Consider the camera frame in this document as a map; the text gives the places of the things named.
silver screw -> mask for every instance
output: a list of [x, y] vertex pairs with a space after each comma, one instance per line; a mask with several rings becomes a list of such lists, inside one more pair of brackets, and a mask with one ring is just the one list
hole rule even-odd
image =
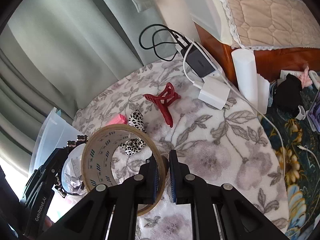
[[229, 183], [225, 183], [225, 184], [223, 184], [223, 188], [224, 188], [225, 190], [232, 190], [232, 189], [233, 189], [233, 186], [232, 186], [231, 184], [229, 184]]
[[143, 180], [144, 177], [143, 177], [142, 174], [137, 174], [133, 178], [134, 178], [134, 180], [138, 180], [139, 181], [139, 180]]
[[97, 187], [96, 187], [96, 190], [97, 191], [104, 191], [106, 189], [106, 185], [104, 184], [99, 184]]
[[193, 174], [186, 175], [186, 180], [194, 180], [195, 178], [196, 178], [196, 176], [194, 176]]

beige quilted cushion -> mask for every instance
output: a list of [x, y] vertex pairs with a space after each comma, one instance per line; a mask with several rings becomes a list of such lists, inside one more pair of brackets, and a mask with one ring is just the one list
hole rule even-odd
[[302, 1], [228, 0], [228, 2], [240, 41], [246, 47], [320, 48], [320, 26]]

white power adapter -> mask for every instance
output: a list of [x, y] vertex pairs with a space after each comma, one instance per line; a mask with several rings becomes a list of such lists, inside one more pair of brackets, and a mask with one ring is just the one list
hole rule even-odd
[[204, 84], [200, 81], [194, 81], [194, 86], [200, 88], [198, 98], [209, 105], [221, 110], [227, 102], [230, 88], [225, 83], [216, 78], [207, 76]]

black power adapter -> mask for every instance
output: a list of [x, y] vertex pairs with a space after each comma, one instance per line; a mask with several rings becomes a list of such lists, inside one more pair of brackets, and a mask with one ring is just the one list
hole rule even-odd
[[[181, 50], [181, 54], [183, 57], [186, 54], [188, 48], [189, 46]], [[199, 51], [199, 49], [197, 49], [197, 47], [195, 46], [192, 46], [191, 50], [189, 51], [186, 58], [186, 62], [193, 69], [193, 71], [196, 72], [196, 74], [201, 78], [209, 75], [211, 72], [215, 70], [212, 67], [212, 65], [206, 60], [201, 51]]]

black cable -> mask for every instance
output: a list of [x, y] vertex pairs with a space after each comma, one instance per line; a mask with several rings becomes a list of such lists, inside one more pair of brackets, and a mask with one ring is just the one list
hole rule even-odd
[[[142, 45], [142, 43], [141, 43], [141, 37], [142, 37], [142, 35], [144, 34], [144, 32], [145, 32], [146, 30], [148, 30], [149, 28], [154, 27], [154, 26], [160, 26], [160, 27], [163, 27], [163, 29], [157, 30], [157, 31], [155, 31], [155, 32], [153, 33], [153, 35], [152, 35], [152, 45], [153, 45], [153, 46], [152, 46], [152, 47], [144, 47], [144, 46]], [[155, 44], [155, 35], [156, 35], [158, 32], [160, 32], [160, 31], [165, 31], [165, 30], [166, 30], [166, 31], [169, 31], [170, 34], [174, 37], [174, 39], [175, 39], [177, 42], [169, 42], [169, 41], [166, 41], [166, 42], [160, 42], [160, 43], [158, 43], [158, 44]], [[143, 49], [145, 49], [145, 50], [153, 49], [155, 55], [156, 55], [159, 59], [164, 60], [164, 61], [172, 61], [172, 60], [174, 59], [174, 57], [177, 55], [178, 51], [176, 51], [176, 53], [173, 55], [173, 57], [172, 57], [170, 60], [168, 60], [168, 59], [162, 58], [162, 57], [160, 57], [160, 56], [158, 55], [158, 53], [156, 52], [156, 47], [159, 46], [159, 45], [161, 45], [161, 44], [179, 44], [183, 49], [186, 49], [186, 46], [184, 46], [183, 43], [182, 43], [181, 41], [179, 41], [179, 39], [178, 39], [179, 37], [178, 37], [178, 36], [180, 36], [180, 37], [187, 43], [188, 46], [191, 45], [191, 43], [190, 43], [182, 34], [176, 32], [175, 30], [169, 29], [167, 26], [165, 26], [165, 25], [163, 25], [163, 24], [151, 24], [151, 25], [147, 26], [146, 28], [144, 28], [144, 29], [142, 30], [142, 32], [140, 33], [140, 35], [139, 35], [139, 44], [140, 44], [141, 48], [143, 48]]]

